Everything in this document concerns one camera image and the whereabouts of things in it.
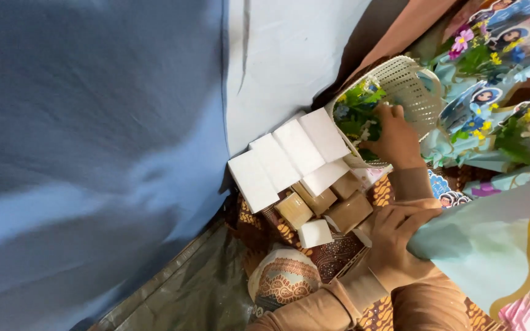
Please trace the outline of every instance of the basket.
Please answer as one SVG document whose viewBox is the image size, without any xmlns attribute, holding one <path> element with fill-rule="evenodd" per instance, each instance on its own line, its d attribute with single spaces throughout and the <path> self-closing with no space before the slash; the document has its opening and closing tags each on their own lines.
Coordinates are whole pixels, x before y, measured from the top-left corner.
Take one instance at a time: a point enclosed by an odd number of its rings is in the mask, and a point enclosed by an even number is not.
<svg viewBox="0 0 530 331">
<path fill-rule="evenodd" d="M 419 72 L 422 72 L 426 78 L 432 81 L 434 91 L 430 92 L 424 86 L 423 81 L 418 76 Z M 386 91 L 386 96 L 382 101 L 388 101 L 391 104 L 396 103 L 404 108 L 404 118 L 418 133 L 419 142 L 429 134 L 429 131 L 435 128 L 435 123 L 444 107 L 440 98 L 439 79 L 433 72 L 420 67 L 408 56 L 396 56 L 370 70 L 350 86 L 343 88 L 333 100 L 325 105 L 325 109 L 333 122 L 335 121 L 333 109 L 339 96 L 368 76 L 377 78 L 380 86 Z M 353 154 L 343 158 L 351 168 L 382 168 L 389 165 L 381 160 L 365 162 L 357 148 L 338 127 L 336 128 L 353 152 Z"/>
</svg>

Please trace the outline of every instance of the grey plastic sheet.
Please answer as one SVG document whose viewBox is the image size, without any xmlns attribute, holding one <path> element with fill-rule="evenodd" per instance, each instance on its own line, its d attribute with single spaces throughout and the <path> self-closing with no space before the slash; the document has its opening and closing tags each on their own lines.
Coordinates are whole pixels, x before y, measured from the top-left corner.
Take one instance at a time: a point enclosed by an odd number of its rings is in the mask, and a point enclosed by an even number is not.
<svg viewBox="0 0 530 331">
<path fill-rule="evenodd" d="M 244 245 L 222 221 L 190 243 L 100 322 L 101 330 L 243 330 L 253 302 Z"/>
</svg>

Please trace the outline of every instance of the light blue fabric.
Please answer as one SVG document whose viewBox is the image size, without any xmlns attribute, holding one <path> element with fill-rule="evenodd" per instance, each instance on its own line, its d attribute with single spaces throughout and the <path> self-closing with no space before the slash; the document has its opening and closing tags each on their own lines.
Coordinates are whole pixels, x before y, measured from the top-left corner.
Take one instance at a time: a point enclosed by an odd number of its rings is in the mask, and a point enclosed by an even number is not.
<svg viewBox="0 0 530 331">
<path fill-rule="evenodd" d="M 100 317 L 221 206 L 224 12 L 0 0 L 0 330 Z"/>
</svg>

